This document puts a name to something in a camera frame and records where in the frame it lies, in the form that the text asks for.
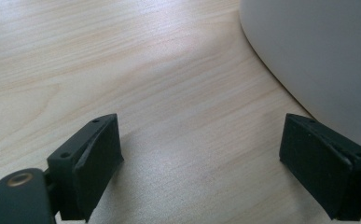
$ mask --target light wood desk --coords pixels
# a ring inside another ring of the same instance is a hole
[[[85,123],[118,113],[125,162],[91,224],[333,223],[279,162],[285,113],[307,113],[238,7],[0,1],[0,178],[46,169]]]

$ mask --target black plastic part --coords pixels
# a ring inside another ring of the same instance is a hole
[[[46,179],[47,191],[49,192],[52,214],[57,214],[59,212],[60,205],[64,203],[64,198],[58,185],[52,181],[49,170],[44,172],[44,177]]]
[[[88,221],[123,160],[117,115],[94,119],[52,153],[49,178],[59,187],[62,219]]]
[[[313,119],[287,114],[281,161],[331,218],[361,218],[361,146]]]
[[[55,223],[43,172],[26,169],[1,179],[0,224],[35,223]]]

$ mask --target wooden table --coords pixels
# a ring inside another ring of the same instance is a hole
[[[85,123],[118,113],[125,162],[91,224],[333,223],[279,162],[285,114],[307,112],[238,7],[0,1],[0,179],[46,169]]]

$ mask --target white curved object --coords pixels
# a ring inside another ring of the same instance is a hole
[[[296,99],[361,145],[361,1],[242,0],[241,22]]]

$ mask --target wood grain surface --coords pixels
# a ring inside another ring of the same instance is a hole
[[[46,169],[85,123],[118,113],[125,162],[91,224],[335,223],[279,162],[285,114],[308,114],[253,52],[238,9],[0,1],[0,179]]]

